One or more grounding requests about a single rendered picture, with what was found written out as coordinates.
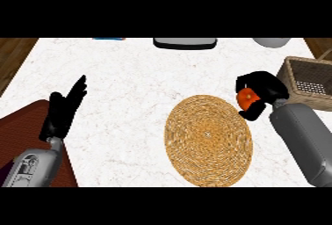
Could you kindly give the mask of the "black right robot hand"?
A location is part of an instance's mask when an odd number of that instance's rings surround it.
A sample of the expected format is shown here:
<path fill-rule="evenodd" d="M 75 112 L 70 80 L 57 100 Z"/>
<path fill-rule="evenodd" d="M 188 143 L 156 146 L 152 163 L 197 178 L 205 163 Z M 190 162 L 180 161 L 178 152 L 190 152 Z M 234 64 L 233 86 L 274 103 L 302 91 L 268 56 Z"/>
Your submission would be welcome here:
<path fill-rule="evenodd" d="M 239 115 L 247 121 L 255 121 L 265 105 L 271 105 L 275 99 L 289 99 L 289 93 L 283 82 L 267 71 L 253 71 L 236 78 L 236 91 L 243 88 L 250 88 L 259 99 L 252 102 L 246 111 L 239 111 Z"/>

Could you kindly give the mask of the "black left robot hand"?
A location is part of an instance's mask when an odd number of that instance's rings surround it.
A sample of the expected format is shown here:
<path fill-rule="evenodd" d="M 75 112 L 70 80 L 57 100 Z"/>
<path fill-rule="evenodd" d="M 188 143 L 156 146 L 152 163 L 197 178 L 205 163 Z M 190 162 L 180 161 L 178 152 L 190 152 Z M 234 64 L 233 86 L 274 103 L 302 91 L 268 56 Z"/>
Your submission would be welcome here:
<path fill-rule="evenodd" d="M 45 142 L 48 138 L 64 139 L 75 112 L 79 108 L 81 100 L 87 94 L 85 76 L 72 85 L 67 96 L 53 91 L 48 96 L 48 114 L 44 119 L 38 139 Z"/>

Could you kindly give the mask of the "orange squash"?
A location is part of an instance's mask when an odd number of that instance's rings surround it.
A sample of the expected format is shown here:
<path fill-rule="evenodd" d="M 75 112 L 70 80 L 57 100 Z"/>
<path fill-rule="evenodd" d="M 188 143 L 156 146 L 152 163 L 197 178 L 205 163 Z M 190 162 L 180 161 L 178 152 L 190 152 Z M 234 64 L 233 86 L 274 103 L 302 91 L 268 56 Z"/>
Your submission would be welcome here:
<path fill-rule="evenodd" d="M 261 98 L 253 92 L 250 88 L 243 88 L 236 95 L 237 105 L 243 111 L 249 109 L 249 106 L 255 101 L 258 101 Z"/>

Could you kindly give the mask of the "wicker basket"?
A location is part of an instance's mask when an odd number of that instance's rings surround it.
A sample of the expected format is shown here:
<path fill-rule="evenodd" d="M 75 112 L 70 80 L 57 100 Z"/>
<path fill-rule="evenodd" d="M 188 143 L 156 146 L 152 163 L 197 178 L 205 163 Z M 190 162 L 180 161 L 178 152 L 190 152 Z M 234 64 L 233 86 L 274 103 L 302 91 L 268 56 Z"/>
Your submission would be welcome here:
<path fill-rule="evenodd" d="M 326 112 L 332 112 L 332 61 L 326 60 L 329 55 L 332 48 L 317 59 L 286 56 L 275 75 L 287 89 L 286 103 L 301 103 Z"/>

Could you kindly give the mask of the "round woven straw placemat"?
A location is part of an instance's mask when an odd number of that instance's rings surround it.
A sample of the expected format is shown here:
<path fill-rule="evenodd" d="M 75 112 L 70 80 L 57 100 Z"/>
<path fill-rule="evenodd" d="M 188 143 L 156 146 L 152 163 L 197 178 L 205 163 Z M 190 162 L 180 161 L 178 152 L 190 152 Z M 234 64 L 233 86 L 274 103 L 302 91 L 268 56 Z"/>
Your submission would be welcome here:
<path fill-rule="evenodd" d="M 200 187 L 227 187 L 252 161 L 252 134 L 233 105 L 211 95 L 177 104 L 165 121 L 165 153 L 184 180 Z"/>

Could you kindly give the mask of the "dark red mat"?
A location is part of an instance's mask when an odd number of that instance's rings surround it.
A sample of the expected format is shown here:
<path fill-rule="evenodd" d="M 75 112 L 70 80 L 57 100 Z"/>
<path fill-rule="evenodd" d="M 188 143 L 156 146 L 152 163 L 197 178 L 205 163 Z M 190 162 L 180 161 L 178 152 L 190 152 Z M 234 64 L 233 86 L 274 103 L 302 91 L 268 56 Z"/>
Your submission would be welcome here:
<path fill-rule="evenodd" d="M 48 149 L 38 139 L 47 113 L 48 102 L 41 99 L 0 119 L 0 173 L 26 149 Z"/>

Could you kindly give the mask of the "pale grey round object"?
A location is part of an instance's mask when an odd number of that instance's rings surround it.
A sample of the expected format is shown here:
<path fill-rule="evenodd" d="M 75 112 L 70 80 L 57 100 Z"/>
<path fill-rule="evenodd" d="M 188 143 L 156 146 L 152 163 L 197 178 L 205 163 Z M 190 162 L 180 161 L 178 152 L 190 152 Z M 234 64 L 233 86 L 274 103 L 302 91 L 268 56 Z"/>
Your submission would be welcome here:
<path fill-rule="evenodd" d="M 252 39 L 261 46 L 268 48 L 278 48 L 286 45 L 289 38 L 253 38 Z"/>

